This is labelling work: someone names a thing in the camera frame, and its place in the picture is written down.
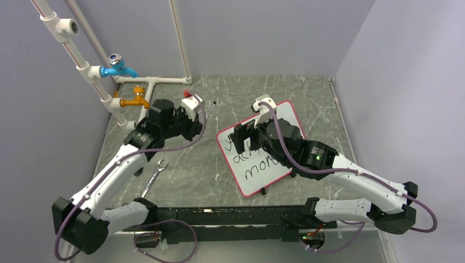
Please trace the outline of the pink framed whiteboard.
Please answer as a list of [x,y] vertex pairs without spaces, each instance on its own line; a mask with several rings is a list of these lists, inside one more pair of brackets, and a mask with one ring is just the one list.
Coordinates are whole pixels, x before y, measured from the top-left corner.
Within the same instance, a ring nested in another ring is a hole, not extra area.
[[290,168],[281,165],[263,150],[252,151],[249,139],[244,141],[245,151],[238,155],[229,138],[233,130],[233,126],[221,130],[216,139],[243,196],[250,197],[291,173]]

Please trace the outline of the white whiteboard marker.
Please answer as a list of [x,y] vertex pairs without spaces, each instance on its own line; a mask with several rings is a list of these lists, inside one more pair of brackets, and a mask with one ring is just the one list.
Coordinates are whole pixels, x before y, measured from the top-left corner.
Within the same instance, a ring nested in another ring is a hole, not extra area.
[[217,101],[213,101],[210,108],[209,108],[209,110],[208,110],[208,112],[207,112],[207,114],[206,114],[206,119],[209,119],[209,117],[211,116],[211,114],[212,114],[214,108],[216,107],[216,105],[217,105]]

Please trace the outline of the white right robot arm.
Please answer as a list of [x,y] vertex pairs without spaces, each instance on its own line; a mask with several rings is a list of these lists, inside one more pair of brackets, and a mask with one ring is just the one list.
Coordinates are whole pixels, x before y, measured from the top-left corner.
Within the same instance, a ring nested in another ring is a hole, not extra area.
[[361,197],[352,200],[307,199],[302,220],[308,227],[333,221],[361,221],[379,230],[404,234],[416,223],[416,210],[410,198],[417,196],[412,182],[389,182],[354,164],[329,145],[305,139],[300,128],[280,118],[257,127],[253,122],[234,126],[229,139],[236,152],[263,150],[293,176],[339,184]]

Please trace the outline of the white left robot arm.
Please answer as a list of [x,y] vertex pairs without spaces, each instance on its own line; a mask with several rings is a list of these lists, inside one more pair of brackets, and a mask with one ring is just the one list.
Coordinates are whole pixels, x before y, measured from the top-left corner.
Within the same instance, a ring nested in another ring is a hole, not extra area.
[[154,228],[158,221],[157,205],[144,197],[119,208],[110,209],[108,203],[156,153],[169,150],[165,147],[166,140],[182,136],[190,146],[195,145],[205,131],[206,113],[202,99],[195,94],[183,98],[179,107],[167,99],[155,100],[112,161],[71,198],[60,197],[53,203],[55,257],[70,260],[69,256],[60,256],[61,240],[69,242],[78,252],[92,254],[116,232],[136,225],[143,230]]

